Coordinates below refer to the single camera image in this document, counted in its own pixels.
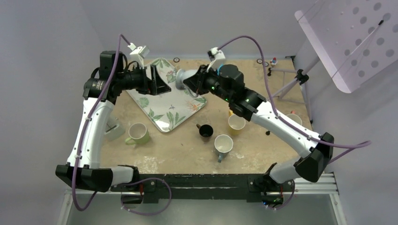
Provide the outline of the light grey mug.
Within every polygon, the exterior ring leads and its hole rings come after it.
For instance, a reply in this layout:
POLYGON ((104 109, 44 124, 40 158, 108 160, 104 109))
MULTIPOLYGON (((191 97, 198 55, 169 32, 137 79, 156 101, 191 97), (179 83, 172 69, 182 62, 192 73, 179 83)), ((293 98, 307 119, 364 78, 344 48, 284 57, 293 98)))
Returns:
POLYGON ((186 85, 184 84, 184 80, 194 76, 196 74, 196 70, 184 70, 184 69, 180 69, 177 71, 176 74, 176 88, 178 90, 186 90, 188 91, 188 94, 192 97, 192 98, 197 98, 199 95, 197 93, 192 92, 192 90, 186 85))

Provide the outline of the light green mug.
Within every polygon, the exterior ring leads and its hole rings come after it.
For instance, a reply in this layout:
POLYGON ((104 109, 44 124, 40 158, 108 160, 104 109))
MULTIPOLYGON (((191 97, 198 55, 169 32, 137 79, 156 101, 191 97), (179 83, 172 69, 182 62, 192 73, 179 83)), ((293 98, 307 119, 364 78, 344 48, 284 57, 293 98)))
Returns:
POLYGON ((129 137, 125 140, 126 145, 145 144, 150 140, 147 127, 142 123, 132 124, 128 130, 129 137))

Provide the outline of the brown small mug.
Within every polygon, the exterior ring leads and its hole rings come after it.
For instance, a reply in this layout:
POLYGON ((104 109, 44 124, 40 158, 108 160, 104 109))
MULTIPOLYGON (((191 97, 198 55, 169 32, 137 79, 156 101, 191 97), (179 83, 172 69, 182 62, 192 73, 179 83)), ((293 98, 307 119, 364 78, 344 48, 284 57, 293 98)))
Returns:
POLYGON ((196 127, 199 129, 199 135, 201 138, 210 138, 214 133, 213 127, 208 124, 196 124, 196 127))

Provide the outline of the yellow mug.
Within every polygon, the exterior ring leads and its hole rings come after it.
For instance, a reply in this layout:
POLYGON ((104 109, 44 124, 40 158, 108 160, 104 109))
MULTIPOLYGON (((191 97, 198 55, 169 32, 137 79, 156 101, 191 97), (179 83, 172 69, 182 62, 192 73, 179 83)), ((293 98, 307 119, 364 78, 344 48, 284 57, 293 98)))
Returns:
POLYGON ((246 120, 242 117, 237 116, 229 110, 229 118, 228 118, 228 126, 229 126, 229 133, 231 135, 238 135, 240 134, 246 125, 246 120))

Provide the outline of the dark grey mug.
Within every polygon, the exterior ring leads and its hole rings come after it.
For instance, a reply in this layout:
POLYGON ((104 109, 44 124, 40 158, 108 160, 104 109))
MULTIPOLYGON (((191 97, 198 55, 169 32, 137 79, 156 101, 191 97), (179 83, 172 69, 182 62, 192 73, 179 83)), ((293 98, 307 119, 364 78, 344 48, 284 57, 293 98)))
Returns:
POLYGON ((218 156, 218 163, 221 163, 224 158, 232 151, 233 149, 233 140, 228 135, 219 135, 214 140, 214 149, 218 156))

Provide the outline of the pink mug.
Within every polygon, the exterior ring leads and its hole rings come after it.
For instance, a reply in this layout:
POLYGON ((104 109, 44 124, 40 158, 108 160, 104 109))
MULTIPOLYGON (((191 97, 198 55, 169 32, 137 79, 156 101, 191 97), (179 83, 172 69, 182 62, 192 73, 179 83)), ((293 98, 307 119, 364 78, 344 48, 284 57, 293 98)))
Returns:
POLYGON ((289 114, 286 115, 288 118, 290 118, 292 121, 296 122, 300 126, 303 125, 303 121, 300 116, 296 114, 295 111, 291 111, 289 114))

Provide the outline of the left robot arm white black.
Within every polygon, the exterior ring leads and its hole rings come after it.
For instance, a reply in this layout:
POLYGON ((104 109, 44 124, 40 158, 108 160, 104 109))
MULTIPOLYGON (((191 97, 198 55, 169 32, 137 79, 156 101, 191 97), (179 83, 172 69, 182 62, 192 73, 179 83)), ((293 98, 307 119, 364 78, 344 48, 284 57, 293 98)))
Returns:
POLYGON ((135 166, 100 166, 106 126, 116 99, 124 90, 155 96, 170 92, 171 88, 161 79, 155 65, 128 69, 127 58, 122 52, 103 51, 100 66, 84 84, 84 109, 72 152, 67 162, 55 170, 55 175, 69 187, 97 192, 106 192, 119 184, 129 192, 139 188, 139 173, 135 166))

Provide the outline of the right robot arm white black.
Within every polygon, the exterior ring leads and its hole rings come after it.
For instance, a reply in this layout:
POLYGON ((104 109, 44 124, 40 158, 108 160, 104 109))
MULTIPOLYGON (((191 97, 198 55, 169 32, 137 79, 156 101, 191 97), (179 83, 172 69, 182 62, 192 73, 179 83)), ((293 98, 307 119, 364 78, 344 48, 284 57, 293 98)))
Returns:
POLYGON ((270 101, 244 83, 244 74, 235 65, 223 65, 217 71, 201 65, 198 70, 178 70, 176 87, 199 95, 212 93, 228 102, 239 117, 265 128, 287 143, 298 159, 274 163, 266 171, 263 184, 270 191, 295 178, 317 182, 330 162, 334 137, 313 132, 280 112, 273 112, 270 101))

